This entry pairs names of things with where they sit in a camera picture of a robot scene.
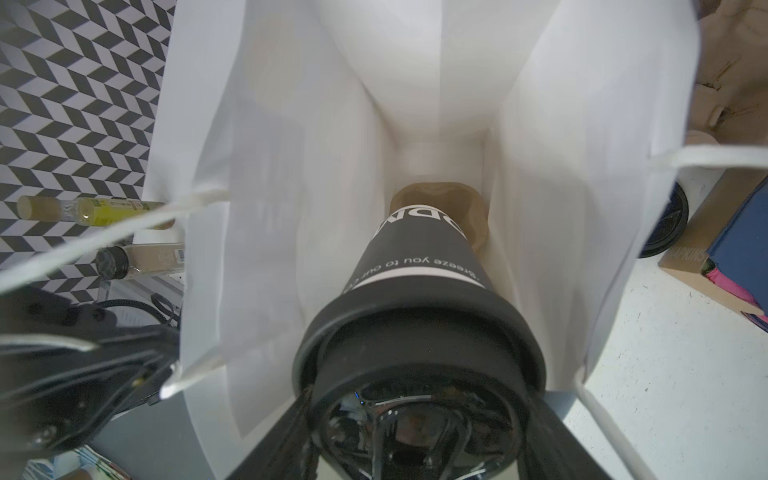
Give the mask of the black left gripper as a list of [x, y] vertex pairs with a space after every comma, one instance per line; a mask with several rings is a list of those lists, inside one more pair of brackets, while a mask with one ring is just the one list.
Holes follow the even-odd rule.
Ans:
[[103, 303], [36, 287], [2, 294], [2, 461], [73, 450], [114, 416], [157, 402], [179, 351], [180, 332], [165, 322], [124, 327]]

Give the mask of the brown pulp cup carrier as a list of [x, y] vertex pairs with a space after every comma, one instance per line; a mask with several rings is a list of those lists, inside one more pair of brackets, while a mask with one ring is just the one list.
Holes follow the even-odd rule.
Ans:
[[488, 206], [471, 186], [457, 182], [420, 182], [397, 192], [389, 213], [411, 205], [428, 205], [447, 214], [463, 231], [475, 253], [488, 240]]

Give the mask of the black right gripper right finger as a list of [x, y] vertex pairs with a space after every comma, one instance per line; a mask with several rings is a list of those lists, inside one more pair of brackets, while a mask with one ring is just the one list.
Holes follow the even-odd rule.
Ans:
[[609, 479], [563, 422], [576, 396], [571, 392], [533, 395], [520, 454], [521, 479]]

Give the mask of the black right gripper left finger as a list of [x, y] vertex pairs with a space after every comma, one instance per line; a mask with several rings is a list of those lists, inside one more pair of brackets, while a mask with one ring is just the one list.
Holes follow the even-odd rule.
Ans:
[[311, 439], [312, 387], [305, 388], [227, 480], [313, 480], [318, 449]]

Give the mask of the illustrated green paper gift bag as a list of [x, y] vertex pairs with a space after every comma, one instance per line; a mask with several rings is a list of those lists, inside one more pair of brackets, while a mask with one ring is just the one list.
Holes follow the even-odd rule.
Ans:
[[[163, 207], [17, 264], [36, 287], [165, 322], [227, 479], [302, 392], [294, 362], [389, 213], [420, 182], [488, 206], [475, 253], [630, 473], [653, 473], [586, 389], [633, 263], [688, 166], [765, 169], [756, 145], [689, 145], [694, 1], [183, 1], [144, 190]], [[184, 243], [176, 274], [105, 280], [99, 249]]]

